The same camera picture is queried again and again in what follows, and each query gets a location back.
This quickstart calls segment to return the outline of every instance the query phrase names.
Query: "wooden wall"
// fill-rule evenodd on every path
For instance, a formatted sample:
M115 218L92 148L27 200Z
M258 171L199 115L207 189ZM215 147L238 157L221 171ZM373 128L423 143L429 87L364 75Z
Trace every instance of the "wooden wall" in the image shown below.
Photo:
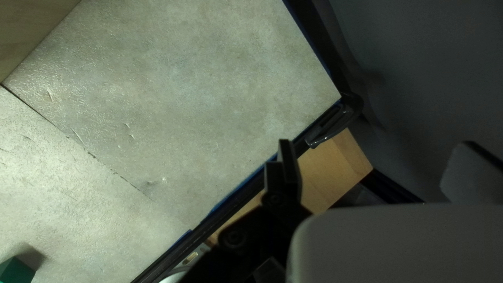
M79 0L0 1L0 82Z
M307 150L299 159L302 176L301 203L314 214L327 210L363 177L372 171L372 165L348 129ZM208 239L208 244L218 241L218 234L248 211L260 205L261 191L240 211L229 219Z

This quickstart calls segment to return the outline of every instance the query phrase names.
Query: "green object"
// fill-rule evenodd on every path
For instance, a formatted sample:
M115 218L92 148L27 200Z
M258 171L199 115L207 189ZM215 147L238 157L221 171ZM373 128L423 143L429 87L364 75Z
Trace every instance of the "green object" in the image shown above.
M15 257L0 264L0 283L30 283L35 271Z

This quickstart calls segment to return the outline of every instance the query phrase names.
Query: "wooden board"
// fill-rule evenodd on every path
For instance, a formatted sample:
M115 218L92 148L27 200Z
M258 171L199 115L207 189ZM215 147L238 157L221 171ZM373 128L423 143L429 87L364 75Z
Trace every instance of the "wooden board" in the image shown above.
M0 82L79 1L0 1Z
M348 129L316 149L307 150L298 162L302 175L302 204L315 214L327 210L372 171L372 165ZM262 195L264 191L213 233L208 242L216 243L220 231L259 206Z

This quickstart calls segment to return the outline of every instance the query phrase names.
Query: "screw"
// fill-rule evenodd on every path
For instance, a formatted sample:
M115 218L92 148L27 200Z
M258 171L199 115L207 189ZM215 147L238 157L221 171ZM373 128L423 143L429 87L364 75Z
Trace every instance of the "screw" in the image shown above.
M246 234L241 230L232 230L225 233L223 244L231 249L236 249L244 245L246 242Z
M281 206L283 206L285 204L285 198L282 195L280 195L280 194L272 193L267 198L267 203L270 206L281 207Z

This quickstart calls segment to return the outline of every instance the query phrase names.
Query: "gray panel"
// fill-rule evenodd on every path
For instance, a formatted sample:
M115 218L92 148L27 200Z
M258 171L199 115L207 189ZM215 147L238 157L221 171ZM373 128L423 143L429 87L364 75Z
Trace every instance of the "gray panel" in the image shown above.
M452 203L503 204L503 163L465 141L452 151L440 188Z
M130 282L189 226L0 88L0 262L35 249L33 283Z
M374 168L445 201L439 183L455 145L473 140L503 158L502 1L330 3L364 82L355 92L375 114L351 127Z
M5 84L191 226L339 98L280 0L84 0Z
M297 228L289 282L501 282L502 220L501 205L329 209Z

